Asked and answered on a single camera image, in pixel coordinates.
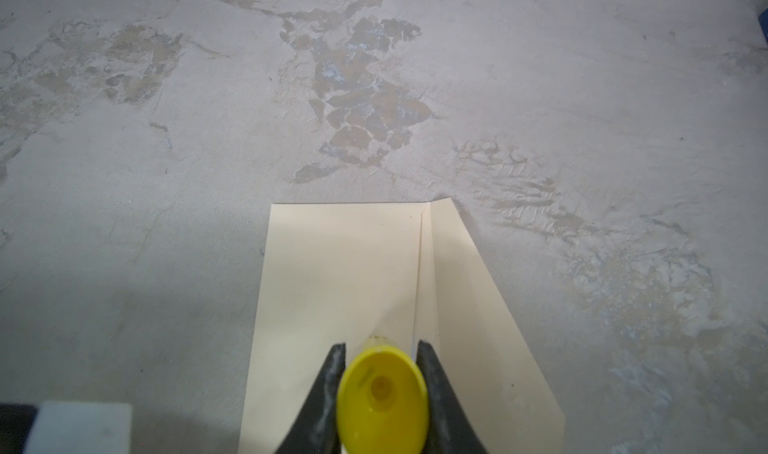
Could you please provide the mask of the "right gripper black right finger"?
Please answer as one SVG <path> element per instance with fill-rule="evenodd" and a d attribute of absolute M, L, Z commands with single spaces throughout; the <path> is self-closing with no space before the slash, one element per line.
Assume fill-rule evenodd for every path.
<path fill-rule="evenodd" d="M 429 407 L 424 454 L 486 454 L 450 384 L 433 346 L 418 343 L 416 365 L 424 377 Z"/>

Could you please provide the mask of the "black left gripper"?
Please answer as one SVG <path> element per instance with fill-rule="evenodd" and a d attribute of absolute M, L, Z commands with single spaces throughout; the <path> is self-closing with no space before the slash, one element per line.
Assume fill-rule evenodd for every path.
<path fill-rule="evenodd" d="M 22 454 L 38 408 L 26 404 L 0 405 L 0 453 Z"/>

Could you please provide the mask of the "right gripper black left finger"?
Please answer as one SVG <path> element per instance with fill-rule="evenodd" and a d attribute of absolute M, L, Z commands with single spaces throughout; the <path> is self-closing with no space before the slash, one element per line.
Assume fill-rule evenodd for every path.
<path fill-rule="evenodd" d="M 337 394 L 346 367 L 346 346 L 331 346 L 312 387 L 276 454 L 339 454 Z"/>

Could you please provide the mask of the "yellow glue stick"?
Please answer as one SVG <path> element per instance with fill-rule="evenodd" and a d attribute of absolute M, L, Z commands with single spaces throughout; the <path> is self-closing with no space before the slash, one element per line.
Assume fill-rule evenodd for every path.
<path fill-rule="evenodd" d="M 389 339 L 368 338 L 337 392 L 336 426 L 344 450 L 420 453 L 429 420 L 427 386 L 416 363 Z"/>

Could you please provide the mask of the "manila paper envelope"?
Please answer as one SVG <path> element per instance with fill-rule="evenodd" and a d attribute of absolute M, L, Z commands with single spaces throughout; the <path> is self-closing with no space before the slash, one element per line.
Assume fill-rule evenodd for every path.
<path fill-rule="evenodd" d="M 454 203 L 275 204 L 239 451 L 274 450 L 328 348 L 432 341 L 492 453 L 558 453 L 564 415 Z"/>

